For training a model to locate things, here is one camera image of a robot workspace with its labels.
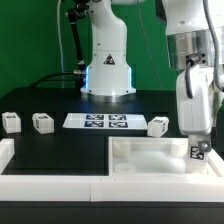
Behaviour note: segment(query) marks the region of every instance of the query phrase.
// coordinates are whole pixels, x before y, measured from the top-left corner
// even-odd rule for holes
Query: white platform
[[[141,164],[131,156],[130,161],[134,163],[135,172],[122,174],[114,169],[114,165],[120,163],[113,156],[113,141],[117,139],[109,139],[109,176],[2,175],[0,201],[224,202],[224,162],[215,151],[209,154],[208,174],[189,174],[184,172],[183,163],[173,166],[174,164],[166,161],[167,158],[163,158],[164,164],[157,163],[158,161],[151,165],[147,163],[151,154],[147,151],[154,151],[155,147],[159,149],[161,145],[159,153],[168,156],[166,153],[169,150],[166,146],[169,148],[175,139],[125,138],[131,143],[130,152],[126,153],[131,155],[133,151],[137,157],[137,151],[142,151],[145,158]],[[176,140],[186,143],[186,139]]]

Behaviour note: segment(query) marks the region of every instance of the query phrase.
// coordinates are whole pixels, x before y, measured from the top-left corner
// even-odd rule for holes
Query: black cable
[[[215,32],[215,28],[212,24],[210,12],[209,12],[209,6],[208,6],[208,0],[203,0],[203,6],[204,6],[204,13],[205,17],[208,23],[208,27],[212,36],[213,44],[214,44],[214,82],[215,86],[224,92],[224,86],[222,86],[219,82],[219,41]]]
[[[64,75],[74,75],[74,73],[73,72],[62,72],[62,73],[47,75],[47,76],[44,76],[41,79],[37,80],[36,82],[30,84],[29,87],[35,88],[39,83],[41,83],[44,80],[54,78],[54,77],[64,76]]]
[[[189,99],[193,99],[192,87],[191,87],[191,78],[190,78],[191,62],[189,61],[185,70],[185,84],[186,92]]]

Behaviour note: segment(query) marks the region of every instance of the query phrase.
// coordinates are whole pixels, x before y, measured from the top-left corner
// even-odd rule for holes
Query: small white block
[[[160,138],[168,130],[169,119],[167,117],[155,117],[148,123],[148,136]]]
[[[5,131],[9,133],[21,132],[21,120],[16,113],[3,113],[2,123]]]
[[[45,113],[35,113],[32,117],[33,127],[41,134],[54,132],[54,120]]]

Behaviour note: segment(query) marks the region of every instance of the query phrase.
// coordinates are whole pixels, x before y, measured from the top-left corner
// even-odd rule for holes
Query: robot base
[[[105,96],[105,95],[95,95],[91,93],[83,93],[81,92],[82,98],[93,100],[93,101],[98,101],[98,102],[103,102],[103,103],[118,103],[118,102],[123,102],[126,100],[133,100],[135,99],[135,92],[133,93],[128,93],[125,95],[120,95],[120,96]]]

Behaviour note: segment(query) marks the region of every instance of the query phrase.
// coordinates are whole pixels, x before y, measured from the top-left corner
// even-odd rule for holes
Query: cable
[[[149,47],[149,42],[148,42],[147,35],[146,35],[145,29],[144,29],[144,26],[143,26],[143,22],[142,22],[141,7],[140,7],[141,3],[139,2],[139,0],[137,0],[137,3],[138,3],[137,5],[138,5],[139,23],[140,23],[140,27],[141,27],[141,30],[142,30],[142,33],[143,33],[144,40],[145,40],[147,52],[148,52],[148,55],[149,55],[149,58],[150,58],[150,61],[151,61],[151,64],[152,64],[152,68],[153,68],[157,83],[159,85],[160,90],[162,90],[162,85],[161,85],[161,82],[159,80],[159,75],[158,75],[157,70],[156,70],[156,65],[155,65],[155,62],[154,62],[153,57],[152,57],[151,49]]]
[[[203,6],[204,6],[204,13],[205,17],[208,23],[208,27],[212,36],[213,44],[214,44],[214,52],[215,52],[215,57],[214,57],[214,82],[215,86],[224,92],[224,86],[220,84],[219,81],[219,42],[218,38],[215,32],[215,28],[212,24],[210,12],[209,12],[209,6],[208,6],[208,0],[203,0]]]
[[[64,72],[64,52],[63,52],[63,45],[62,45],[62,38],[61,38],[61,2],[62,0],[58,0],[57,6],[57,28],[58,28],[58,41],[59,41],[59,48],[60,48],[60,58],[61,58],[61,71]]]
[[[190,70],[191,70],[191,62],[189,61],[185,70],[185,83],[186,83],[186,92],[189,99],[193,99],[193,93],[191,88],[191,79],[190,79]]]
[[[47,79],[54,78],[54,77],[59,77],[59,76],[64,76],[64,75],[74,75],[74,73],[73,72],[63,72],[63,73],[56,73],[56,74],[47,75],[47,76],[44,76],[43,78],[37,80],[36,82],[32,83],[29,87],[35,88],[39,83],[41,83],[41,82],[43,82]]]

